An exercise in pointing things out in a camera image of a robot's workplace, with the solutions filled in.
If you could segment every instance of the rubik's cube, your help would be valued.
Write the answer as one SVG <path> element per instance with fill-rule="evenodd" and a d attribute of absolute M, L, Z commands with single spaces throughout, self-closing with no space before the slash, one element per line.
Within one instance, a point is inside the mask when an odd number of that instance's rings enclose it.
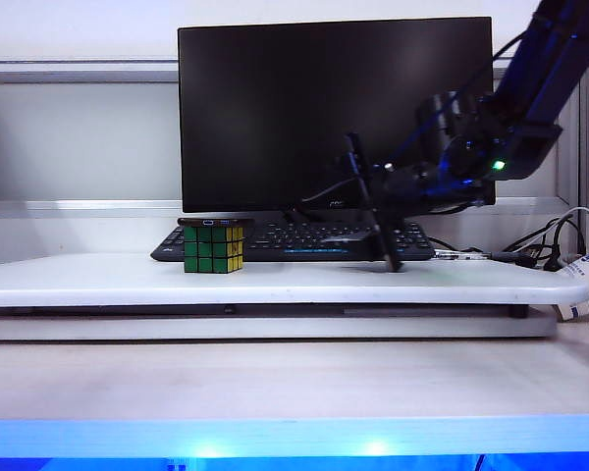
<path fill-rule="evenodd" d="M 231 273 L 242 268 L 242 227 L 184 227 L 186 273 Z"/>

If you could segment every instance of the black electronic device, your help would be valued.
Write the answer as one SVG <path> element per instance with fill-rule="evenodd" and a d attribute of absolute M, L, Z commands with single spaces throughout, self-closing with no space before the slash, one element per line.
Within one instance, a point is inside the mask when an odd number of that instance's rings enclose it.
<path fill-rule="evenodd" d="M 360 207 L 356 183 L 302 202 L 349 173 L 345 133 L 387 162 L 423 100 L 491 56 L 490 18 L 180 28 L 184 212 Z M 467 92 L 492 89 L 489 67 Z"/>

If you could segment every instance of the white shelf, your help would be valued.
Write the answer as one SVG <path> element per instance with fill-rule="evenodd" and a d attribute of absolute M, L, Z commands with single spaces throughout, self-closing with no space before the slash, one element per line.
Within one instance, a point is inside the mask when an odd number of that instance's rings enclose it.
<path fill-rule="evenodd" d="M 560 304 L 587 286 L 490 260 L 246 263 L 229 275 L 185 274 L 143 253 L 58 255 L 0 265 L 0 307 L 275 303 Z"/>
<path fill-rule="evenodd" d="M 494 69 L 494 78 L 504 70 Z M 176 59 L 0 61 L 0 83 L 177 82 L 178 75 Z"/>

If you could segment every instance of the white wall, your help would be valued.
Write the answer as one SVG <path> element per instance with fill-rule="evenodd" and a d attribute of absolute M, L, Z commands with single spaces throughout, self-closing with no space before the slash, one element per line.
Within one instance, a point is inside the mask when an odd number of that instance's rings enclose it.
<path fill-rule="evenodd" d="M 179 26 L 492 16 L 499 48 L 538 0 L 0 0 L 0 59 L 171 58 Z"/>
<path fill-rule="evenodd" d="M 175 83 L 0 85 L 0 200 L 181 199 Z"/>

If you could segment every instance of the robotic arm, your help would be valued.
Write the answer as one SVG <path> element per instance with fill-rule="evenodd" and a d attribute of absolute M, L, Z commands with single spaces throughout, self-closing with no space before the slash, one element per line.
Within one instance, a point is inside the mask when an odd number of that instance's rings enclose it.
<path fill-rule="evenodd" d="M 494 94 L 474 102 L 457 95 L 430 100 L 439 138 L 430 138 L 426 151 L 438 166 L 371 168 L 357 136 L 348 136 L 351 167 L 391 270 L 401 263 L 389 250 L 389 215 L 398 209 L 403 217 L 427 214 L 443 203 L 478 205 L 484 183 L 531 175 L 561 134 L 555 119 L 588 66 L 589 0 L 543 0 Z"/>

